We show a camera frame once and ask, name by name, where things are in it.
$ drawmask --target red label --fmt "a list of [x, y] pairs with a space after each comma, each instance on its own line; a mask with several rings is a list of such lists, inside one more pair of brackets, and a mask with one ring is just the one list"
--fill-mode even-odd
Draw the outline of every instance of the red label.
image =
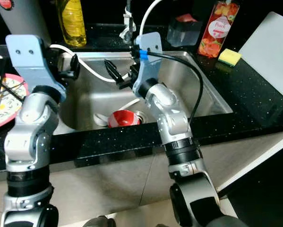
[[13, 7], [13, 2], [12, 0], [0, 0], [0, 6], [8, 10]]

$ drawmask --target sink drain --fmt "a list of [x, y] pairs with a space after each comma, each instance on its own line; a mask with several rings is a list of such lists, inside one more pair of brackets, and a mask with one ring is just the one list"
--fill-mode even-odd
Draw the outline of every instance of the sink drain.
[[139, 110], [136, 110], [134, 111], [134, 113], [137, 115], [139, 121], [140, 121], [140, 124], [145, 124], [147, 123], [147, 116], [145, 115], [144, 112], [141, 112]]

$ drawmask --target black cable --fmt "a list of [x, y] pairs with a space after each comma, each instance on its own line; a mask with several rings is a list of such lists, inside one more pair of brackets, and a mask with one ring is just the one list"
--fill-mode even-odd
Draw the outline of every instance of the black cable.
[[170, 55], [167, 55], [167, 54], [162, 54], [162, 53], [154, 53], [154, 52], [147, 52], [147, 54], [152, 55], [152, 56], [156, 56], [156, 57], [160, 57], [160, 58], [166, 58], [166, 59], [169, 59], [169, 60], [178, 61], [178, 62], [188, 66], [197, 75], [199, 82], [200, 82], [200, 89], [199, 89], [199, 94], [198, 94], [196, 104], [195, 104], [194, 109], [193, 109], [193, 111], [190, 115], [190, 118], [189, 118], [189, 124], [191, 124], [192, 119], [194, 118], [196, 110], [199, 106], [199, 103], [200, 103], [200, 100], [201, 100], [201, 97], [202, 97], [202, 93], [203, 93], [203, 79], [202, 79], [202, 76], [201, 76], [199, 70], [195, 66], [190, 64], [188, 61], [185, 61], [181, 58], [177, 58], [177, 57], [170, 56]]

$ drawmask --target dish soap bottle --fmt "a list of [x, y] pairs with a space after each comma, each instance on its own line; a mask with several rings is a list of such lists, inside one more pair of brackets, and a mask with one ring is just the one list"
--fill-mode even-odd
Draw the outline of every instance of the dish soap bottle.
[[64, 40], [72, 46], [86, 44], [86, 30], [80, 0], [56, 0]]
[[239, 10], [231, 0], [217, 1], [201, 39], [198, 53], [216, 58]]

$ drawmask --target faucet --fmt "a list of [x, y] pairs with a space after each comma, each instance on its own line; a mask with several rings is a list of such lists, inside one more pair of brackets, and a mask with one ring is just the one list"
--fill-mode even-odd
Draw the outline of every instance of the faucet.
[[133, 32], [136, 31], [136, 25], [131, 13], [131, 1], [132, 0], [127, 0], [127, 5], [124, 9], [125, 13], [123, 14], [125, 28], [119, 34], [125, 43], [131, 43]]

